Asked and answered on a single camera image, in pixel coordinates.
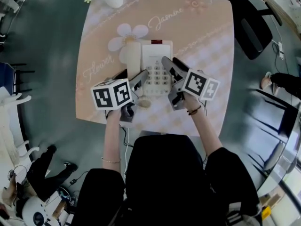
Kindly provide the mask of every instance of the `shoe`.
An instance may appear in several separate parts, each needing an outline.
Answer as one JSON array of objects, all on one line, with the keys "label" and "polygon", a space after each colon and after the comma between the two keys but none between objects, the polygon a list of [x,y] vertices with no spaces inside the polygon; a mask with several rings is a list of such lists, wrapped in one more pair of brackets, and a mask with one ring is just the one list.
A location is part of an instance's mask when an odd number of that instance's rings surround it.
[{"label": "shoe", "polygon": [[55,153],[57,151],[57,147],[55,145],[51,145],[47,148],[47,151]]},{"label": "shoe", "polygon": [[18,6],[17,9],[14,10],[14,13],[16,13],[19,10],[20,6]]},{"label": "shoe", "polygon": [[280,87],[277,84],[273,83],[273,95],[274,96],[277,96],[279,89],[280,89]]},{"label": "shoe", "polygon": [[64,165],[66,168],[70,169],[70,171],[72,171],[72,172],[75,172],[79,168],[76,164],[68,162],[68,161],[65,161]]},{"label": "shoe", "polygon": [[272,75],[272,73],[271,72],[267,72],[266,74],[265,74],[265,77],[261,80],[261,83],[260,83],[260,87],[262,88],[262,89],[265,89],[265,88],[267,88],[267,86],[270,86],[271,84],[272,84],[272,81],[271,81],[271,75]]}]

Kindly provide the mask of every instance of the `telephone handset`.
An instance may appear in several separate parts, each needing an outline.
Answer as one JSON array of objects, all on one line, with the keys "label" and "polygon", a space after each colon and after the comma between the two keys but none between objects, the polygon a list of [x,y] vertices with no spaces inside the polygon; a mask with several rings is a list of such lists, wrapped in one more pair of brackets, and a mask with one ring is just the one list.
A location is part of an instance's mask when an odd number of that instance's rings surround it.
[{"label": "telephone handset", "polygon": [[168,95],[172,84],[171,76],[161,63],[162,57],[172,58],[173,43],[166,40],[143,40],[126,45],[127,77],[135,77],[141,70],[148,71],[143,85],[143,95]]}]

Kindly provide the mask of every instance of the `gray floor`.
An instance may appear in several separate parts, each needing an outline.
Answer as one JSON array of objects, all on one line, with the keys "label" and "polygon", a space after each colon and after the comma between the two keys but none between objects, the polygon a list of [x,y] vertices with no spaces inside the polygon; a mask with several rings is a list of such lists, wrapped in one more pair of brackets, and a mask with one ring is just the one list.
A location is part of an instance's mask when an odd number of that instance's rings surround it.
[{"label": "gray floor", "polygon": [[[263,7],[259,0],[252,0],[255,6]],[[58,151],[50,165],[50,176],[63,169],[63,161],[78,164],[79,169],[65,184],[79,177],[82,172],[101,166],[103,137],[105,126],[75,118],[75,80],[81,31],[88,10],[83,0],[27,0],[14,19],[5,44],[5,51],[0,54],[1,61],[8,63],[27,63],[27,69],[35,74],[22,75],[23,89],[32,88],[32,100],[23,106],[23,115],[30,146],[39,146],[38,157],[48,145],[55,144]],[[10,12],[1,32],[6,32],[11,19]],[[274,40],[280,41],[270,17],[266,18]],[[298,75],[295,56],[301,54],[300,40],[284,24],[279,27],[289,73]],[[258,96],[248,89],[258,88],[266,71],[276,72],[275,54],[271,45],[253,61],[247,59],[239,45],[235,47],[235,61],[230,99],[220,139],[225,147],[237,153],[249,170],[258,187],[262,178],[254,169],[246,153],[253,151],[267,159],[277,140],[259,129],[256,118],[277,123],[281,113],[266,107]],[[286,73],[283,61],[277,61],[277,67]],[[290,102],[291,96],[281,90],[279,97]],[[298,100],[293,97],[293,105]],[[138,137],[139,132],[131,131],[130,141]],[[204,156],[199,138],[192,138],[195,146]],[[125,147],[122,147],[124,162]],[[79,190],[81,178],[70,191]]]}]

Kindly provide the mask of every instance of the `black pants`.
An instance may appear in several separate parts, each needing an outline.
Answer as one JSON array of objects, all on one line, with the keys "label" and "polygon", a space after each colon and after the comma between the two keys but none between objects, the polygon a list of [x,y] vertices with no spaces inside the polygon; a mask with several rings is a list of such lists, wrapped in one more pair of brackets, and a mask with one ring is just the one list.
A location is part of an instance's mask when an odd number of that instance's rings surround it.
[{"label": "black pants", "polygon": [[72,171],[68,167],[60,174],[52,178],[46,178],[47,169],[52,160],[53,153],[46,151],[30,167],[27,179],[34,191],[42,201],[46,201],[59,186],[71,175]]},{"label": "black pants", "polygon": [[301,78],[286,73],[276,73],[271,75],[271,81],[293,96],[301,99]]}]

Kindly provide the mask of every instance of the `bracelet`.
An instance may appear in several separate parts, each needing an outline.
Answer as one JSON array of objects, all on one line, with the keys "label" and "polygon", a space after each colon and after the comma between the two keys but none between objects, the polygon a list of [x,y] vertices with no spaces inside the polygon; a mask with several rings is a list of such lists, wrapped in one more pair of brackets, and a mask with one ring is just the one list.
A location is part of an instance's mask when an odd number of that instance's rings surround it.
[{"label": "bracelet", "polygon": [[119,163],[119,162],[121,162],[121,159],[119,161],[107,161],[103,157],[102,157],[102,160],[105,161],[105,162],[108,162],[108,163]]},{"label": "bracelet", "polygon": [[194,115],[198,112],[198,109],[200,109],[202,106],[200,105],[197,109],[193,110],[193,111],[187,111],[188,115]]}]

